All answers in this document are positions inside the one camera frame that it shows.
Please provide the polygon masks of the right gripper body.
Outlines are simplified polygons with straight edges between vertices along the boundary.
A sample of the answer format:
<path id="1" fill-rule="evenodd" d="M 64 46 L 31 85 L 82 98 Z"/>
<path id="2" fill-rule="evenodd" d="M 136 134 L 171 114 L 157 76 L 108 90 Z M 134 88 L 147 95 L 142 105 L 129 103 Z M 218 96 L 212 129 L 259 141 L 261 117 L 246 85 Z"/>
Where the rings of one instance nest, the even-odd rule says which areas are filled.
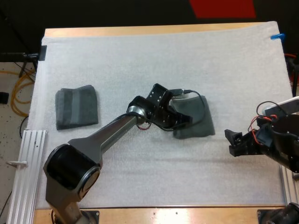
<path id="1" fill-rule="evenodd" d="M 252 132 L 248 132 L 242 137 L 242 155 L 261 155 L 258 144 L 256 143 Z"/>

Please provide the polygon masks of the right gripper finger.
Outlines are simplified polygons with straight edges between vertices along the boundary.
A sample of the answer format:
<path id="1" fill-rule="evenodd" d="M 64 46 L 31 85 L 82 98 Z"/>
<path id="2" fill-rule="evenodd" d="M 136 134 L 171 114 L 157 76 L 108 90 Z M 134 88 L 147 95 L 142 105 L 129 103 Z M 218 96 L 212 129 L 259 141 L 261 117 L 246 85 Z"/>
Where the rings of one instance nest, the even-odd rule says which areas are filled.
<path id="1" fill-rule="evenodd" d="M 242 132 L 233 132 L 229 129 L 226 129 L 224 133 L 231 146 L 236 146 L 242 140 Z"/>
<path id="2" fill-rule="evenodd" d="M 229 146 L 229 153 L 232 156 L 242 156 L 243 155 L 243 148 L 241 146 Z"/>

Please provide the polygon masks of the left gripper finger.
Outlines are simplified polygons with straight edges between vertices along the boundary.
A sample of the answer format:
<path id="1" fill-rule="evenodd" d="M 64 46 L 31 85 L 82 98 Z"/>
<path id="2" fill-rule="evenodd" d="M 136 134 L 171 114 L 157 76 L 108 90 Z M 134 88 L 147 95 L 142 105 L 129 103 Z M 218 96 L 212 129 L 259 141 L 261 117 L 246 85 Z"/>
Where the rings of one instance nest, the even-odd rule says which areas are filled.
<path id="1" fill-rule="evenodd" d="M 191 124 L 193 118 L 185 114 L 179 114 L 179 124 Z"/>

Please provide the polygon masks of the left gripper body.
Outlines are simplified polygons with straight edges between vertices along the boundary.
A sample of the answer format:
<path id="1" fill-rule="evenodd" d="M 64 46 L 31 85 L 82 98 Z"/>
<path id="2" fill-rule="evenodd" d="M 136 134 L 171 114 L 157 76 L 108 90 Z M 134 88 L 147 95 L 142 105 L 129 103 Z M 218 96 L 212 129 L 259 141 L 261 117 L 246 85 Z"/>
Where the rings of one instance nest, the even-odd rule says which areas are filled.
<path id="1" fill-rule="evenodd" d="M 174 128 L 185 123 L 185 115 L 177 112 L 172 106 L 156 106 L 149 115 L 149 120 L 162 128 Z"/>

